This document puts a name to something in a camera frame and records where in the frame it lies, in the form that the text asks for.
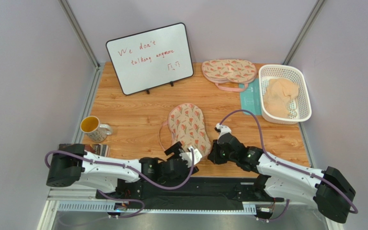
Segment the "floral mesh laundry bag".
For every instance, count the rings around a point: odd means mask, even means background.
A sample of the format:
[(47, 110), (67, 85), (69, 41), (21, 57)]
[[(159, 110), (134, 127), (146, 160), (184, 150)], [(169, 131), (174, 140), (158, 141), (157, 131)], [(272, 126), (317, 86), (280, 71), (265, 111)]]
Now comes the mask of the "floral mesh laundry bag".
[(202, 158), (206, 158), (212, 150), (212, 142), (207, 135), (205, 118), (202, 110), (193, 103), (183, 103), (172, 109), (167, 120), (161, 124), (158, 131), (158, 142), (161, 142), (161, 130), (167, 126), (172, 144), (180, 142), (184, 148), (190, 146), (197, 149)]

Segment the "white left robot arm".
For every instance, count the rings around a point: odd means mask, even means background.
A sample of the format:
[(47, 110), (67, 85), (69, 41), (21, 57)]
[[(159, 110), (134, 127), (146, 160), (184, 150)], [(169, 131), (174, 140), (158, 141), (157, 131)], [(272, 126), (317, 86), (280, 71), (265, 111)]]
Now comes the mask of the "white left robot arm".
[(192, 146), (185, 150), (181, 142), (173, 144), (165, 154), (167, 160), (151, 157), (123, 160), (96, 154), (85, 144), (61, 145), (45, 155), (45, 165), (49, 168), (46, 185), (79, 184), (112, 193), (122, 182), (146, 181), (164, 190), (179, 189), (198, 172), (196, 164), (202, 154)]

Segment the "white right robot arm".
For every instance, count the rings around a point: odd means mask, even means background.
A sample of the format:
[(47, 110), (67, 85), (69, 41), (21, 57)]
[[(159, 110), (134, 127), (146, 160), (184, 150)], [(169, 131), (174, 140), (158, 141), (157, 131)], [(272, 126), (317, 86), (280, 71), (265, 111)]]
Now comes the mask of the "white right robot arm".
[(233, 162), (246, 172), (258, 174), (255, 187), (273, 198), (284, 198), (313, 206), (326, 218), (346, 223), (356, 191), (334, 167), (326, 170), (304, 167), (278, 158), (263, 149), (245, 146), (230, 132), (219, 131), (209, 160)]

